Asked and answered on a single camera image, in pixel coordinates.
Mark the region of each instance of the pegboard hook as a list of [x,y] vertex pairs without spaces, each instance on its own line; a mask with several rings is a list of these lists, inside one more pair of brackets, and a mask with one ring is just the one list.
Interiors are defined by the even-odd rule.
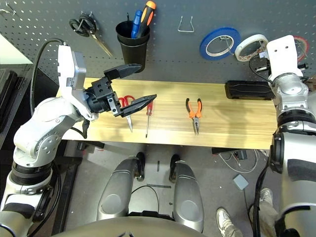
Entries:
[[227,49],[228,49],[229,53],[230,53],[231,55],[234,55],[234,54],[231,52],[231,47],[229,46],[228,41],[227,41],[228,39],[230,39],[230,37],[228,37],[228,36],[221,36],[221,37],[219,37],[219,39],[220,39],[220,40],[225,40],[226,45],[227,45]]
[[301,43],[298,42],[298,41],[296,41],[295,44],[297,44],[297,45],[300,47],[300,49],[301,49],[301,51],[303,52],[303,54],[305,55],[305,57],[308,58],[306,52],[304,51],[304,49],[303,49],[302,46],[301,46]]
[[186,33],[192,33],[192,32],[194,32],[194,27],[193,27],[193,25],[192,25],[192,18],[193,18],[193,16],[191,16],[191,21],[190,21],[192,30],[190,30],[190,31],[184,31],[184,30],[180,30],[180,26],[181,26],[181,23],[182,23],[182,16],[181,16],[180,24],[179,24],[179,26],[178,26],[178,31],[179,31],[179,32],[186,32]]
[[5,10],[5,9],[0,9],[0,12],[5,12],[5,13],[8,13],[8,14],[11,14],[12,16],[15,15],[16,11],[13,10],[13,8],[9,5],[8,1],[5,1],[5,5],[10,8],[11,11],[8,11],[8,10]]
[[80,21],[80,24],[78,25],[78,28],[75,29],[74,31],[80,31],[83,21],[84,21],[84,20],[82,19],[82,20]]

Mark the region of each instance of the black scissors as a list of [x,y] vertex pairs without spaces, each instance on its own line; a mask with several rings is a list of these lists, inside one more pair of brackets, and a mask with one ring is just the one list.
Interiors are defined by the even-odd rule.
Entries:
[[83,37],[92,36],[96,43],[110,56],[112,57],[112,53],[108,50],[108,48],[97,38],[95,35],[97,31],[97,26],[92,19],[92,17],[81,14],[79,17],[79,21],[76,19],[70,19],[69,21],[70,27],[76,32],[78,35]]

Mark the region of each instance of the shoe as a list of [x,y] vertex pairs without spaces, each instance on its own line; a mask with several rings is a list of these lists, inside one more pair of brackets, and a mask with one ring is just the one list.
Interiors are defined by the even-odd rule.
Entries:
[[169,173],[169,181],[172,183],[176,182],[176,174],[175,174],[175,168],[176,168],[176,162],[180,160],[180,156],[177,154],[174,154],[171,157],[170,161],[170,173]]
[[260,201],[266,201],[273,206],[273,193],[271,189],[264,188],[260,191]]
[[233,223],[229,217],[229,214],[224,208],[220,207],[216,211],[216,219],[217,219],[218,229],[221,232],[222,236],[225,237],[225,232],[227,231],[227,229],[230,226],[233,226]]
[[137,153],[136,157],[139,159],[139,177],[137,177],[137,181],[143,181],[145,178],[145,154],[142,152]]

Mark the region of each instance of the white panel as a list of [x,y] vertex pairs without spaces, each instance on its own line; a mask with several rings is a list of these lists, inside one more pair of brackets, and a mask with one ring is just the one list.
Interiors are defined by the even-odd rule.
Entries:
[[32,62],[0,35],[0,64],[31,64]]

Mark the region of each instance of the khaki pants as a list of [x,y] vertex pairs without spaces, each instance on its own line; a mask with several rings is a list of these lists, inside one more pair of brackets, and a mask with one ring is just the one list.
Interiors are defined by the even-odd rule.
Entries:
[[[277,211],[266,201],[259,203],[260,231],[266,237],[276,237],[275,221],[277,220]],[[252,220],[253,207],[250,209],[250,219]],[[243,234],[234,225],[225,231],[225,237],[243,237]]]

